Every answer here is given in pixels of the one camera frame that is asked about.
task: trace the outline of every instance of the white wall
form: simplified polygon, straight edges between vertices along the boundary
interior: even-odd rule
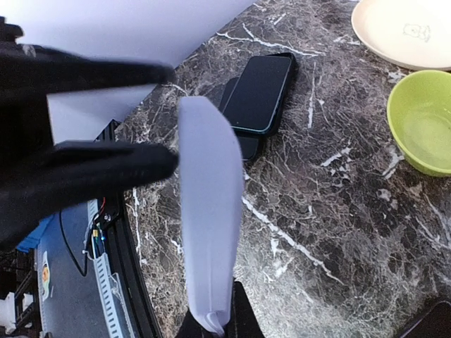
[[[180,64],[254,0],[0,0],[20,25],[19,43],[83,56]],[[94,139],[122,120],[152,87],[49,96],[54,139]]]

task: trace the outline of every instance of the bowl rim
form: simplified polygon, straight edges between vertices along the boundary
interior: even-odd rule
[[[392,101],[393,101],[393,97],[395,95],[395,92],[402,86],[402,84],[408,80],[411,80],[413,77],[418,77],[421,75],[425,75],[425,74],[436,74],[439,76],[446,76],[446,77],[451,77],[450,73],[447,73],[443,70],[419,70],[417,72],[408,74],[406,77],[404,77],[403,79],[401,79],[392,89],[390,96],[388,97],[388,102],[387,102],[387,120],[388,120],[388,127],[390,127],[390,131],[393,135],[393,137],[395,138],[395,141],[397,143],[397,145],[401,148],[401,150],[406,153],[408,155],[408,157],[410,157],[413,161],[415,161],[416,163],[422,165],[423,167],[436,172],[436,173],[441,173],[441,174],[450,174],[451,175],[451,169],[442,169],[442,168],[437,168],[434,167],[433,165],[427,164],[426,162],[420,160],[418,157],[416,157],[402,142],[401,139],[398,137],[397,132],[395,130],[395,128],[393,127],[393,121],[392,121],[392,116],[391,116],[391,105],[392,105]]]

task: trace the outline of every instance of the sticker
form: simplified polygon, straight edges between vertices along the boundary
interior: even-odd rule
[[[49,298],[49,285],[50,285],[50,267],[47,260],[47,251],[42,255],[42,288],[44,292],[42,294],[42,301]]]

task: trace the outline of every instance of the marble table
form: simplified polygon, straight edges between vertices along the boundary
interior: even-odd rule
[[[385,105],[408,71],[357,40],[355,4],[257,2],[118,131],[120,139],[176,151],[180,97],[218,104],[251,56],[296,55],[280,131],[245,166],[235,275],[268,338],[390,337],[425,301],[451,295],[451,181],[403,161]],[[127,193],[146,286],[168,338],[187,308],[178,179]]]

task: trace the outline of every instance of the plate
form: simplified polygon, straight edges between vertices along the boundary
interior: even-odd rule
[[[352,13],[359,39],[391,63],[451,70],[449,0],[362,0]]]

